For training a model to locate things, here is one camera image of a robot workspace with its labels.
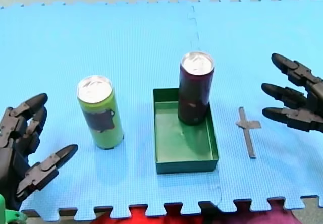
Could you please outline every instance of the yellow-green can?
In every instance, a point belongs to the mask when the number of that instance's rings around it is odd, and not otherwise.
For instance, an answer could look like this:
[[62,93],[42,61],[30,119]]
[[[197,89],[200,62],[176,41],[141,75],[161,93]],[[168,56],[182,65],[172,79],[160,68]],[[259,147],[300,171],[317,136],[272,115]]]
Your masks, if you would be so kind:
[[111,81],[101,75],[82,79],[77,98],[95,144],[112,149],[124,139],[115,90]]

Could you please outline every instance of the green tray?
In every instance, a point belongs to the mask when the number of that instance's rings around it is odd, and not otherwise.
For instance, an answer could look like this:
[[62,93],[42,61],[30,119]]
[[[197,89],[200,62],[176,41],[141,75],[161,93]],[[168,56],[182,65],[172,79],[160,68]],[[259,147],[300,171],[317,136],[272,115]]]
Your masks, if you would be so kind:
[[213,171],[219,156],[210,107],[197,126],[177,116],[178,89],[154,89],[154,130],[158,174]]

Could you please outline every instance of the can label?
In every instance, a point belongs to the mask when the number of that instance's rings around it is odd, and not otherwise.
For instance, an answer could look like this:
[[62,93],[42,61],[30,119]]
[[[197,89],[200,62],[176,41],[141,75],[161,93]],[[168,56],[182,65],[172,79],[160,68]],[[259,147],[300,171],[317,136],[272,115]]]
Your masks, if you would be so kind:
[[106,109],[96,113],[83,111],[83,114],[89,128],[92,130],[101,133],[106,130],[112,130],[115,127],[113,123],[115,112],[112,109]]

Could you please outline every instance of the maroon can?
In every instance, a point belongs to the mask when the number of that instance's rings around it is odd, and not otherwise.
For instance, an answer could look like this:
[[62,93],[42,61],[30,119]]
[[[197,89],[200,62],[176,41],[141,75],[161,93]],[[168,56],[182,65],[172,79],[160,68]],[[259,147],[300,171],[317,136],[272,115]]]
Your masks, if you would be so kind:
[[194,51],[181,61],[178,118],[187,125],[205,119],[214,74],[214,61],[206,53]]

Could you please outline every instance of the small gray stick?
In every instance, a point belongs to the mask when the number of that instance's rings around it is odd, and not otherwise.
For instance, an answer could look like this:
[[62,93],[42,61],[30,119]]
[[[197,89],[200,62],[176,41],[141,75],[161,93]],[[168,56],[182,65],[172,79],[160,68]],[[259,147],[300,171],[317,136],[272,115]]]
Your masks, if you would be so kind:
[[243,107],[239,108],[240,121],[236,124],[243,129],[243,135],[246,141],[247,150],[250,158],[256,158],[254,149],[251,142],[249,129],[261,128],[260,122],[258,121],[247,121],[246,113]]

